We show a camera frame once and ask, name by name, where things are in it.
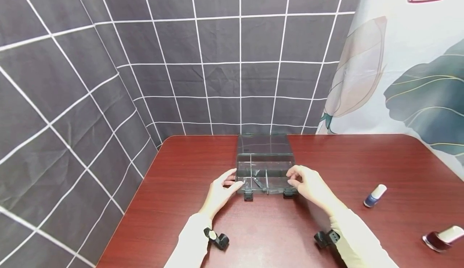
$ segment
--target clear compartment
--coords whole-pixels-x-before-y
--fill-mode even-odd
[[[285,174],[294,164],[286,135],[240,135],[236,181],[243,181],[244,185],[238,192],[252,189],[256,194],[282,194],[285,188],[291,187]]]

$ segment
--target black plastic clip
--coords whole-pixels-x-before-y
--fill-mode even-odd
[[[211,243],[214,244],[219,250],[225,250],[229,246],[229,237],[225,234],[220,234],[219,236],[215,231],[210,228],[204,229],[205,236],[209,239]]]
[[[334,230],[330,230],[328,233],[320,231],[314,235],[314,239],[316,240],[317,246],[320,249],[324,249],[331,244],[337,243],[338,240],[340,240],[340,235]]]
[[[284,188],[284,198],[293,198],[296,193],[296,188]]]
[[[252,189],[244,189],[243,191],[243,198],[246,202],[253,201],[253,190]]]

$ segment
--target wrist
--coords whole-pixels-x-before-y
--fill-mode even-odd
[[[329,217],[333,217],[341,211],[348,209],[348,207],[346,207],[346,205],[343,204],[342,201],[336,198],[335,196],[331,200],[326,201],[320,207],[324,210],[324,212],[326,212],[326,214]]]
[[[213,219],[214,219],[214,216],[216,216],[216,213],[215,213],[214,211],[208,209],[207,207],[202,207],[202,208],[198,211],[198,213],[207,216],[210,220],[213,220]]]

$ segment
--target leaf pattern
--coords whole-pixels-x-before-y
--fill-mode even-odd
[[[321,118],[319,134],[332,134],[330,123],[362,107],[382,76],[387,18],[369,20],[355,29],[345,42]]]
[[[464,40],[407,70],[384,95],[392,119],[464,164]]]

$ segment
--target white bottle cap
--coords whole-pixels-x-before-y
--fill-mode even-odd
[[[438,234],[443,242],[451,244],[453,241],[464,236],[464,229],[458,226],[452,226]]]
[[[373,192],[371,192],[371,195],[373,198],[379,199],[386,190],[387,187],[381,184],[378,185]]]

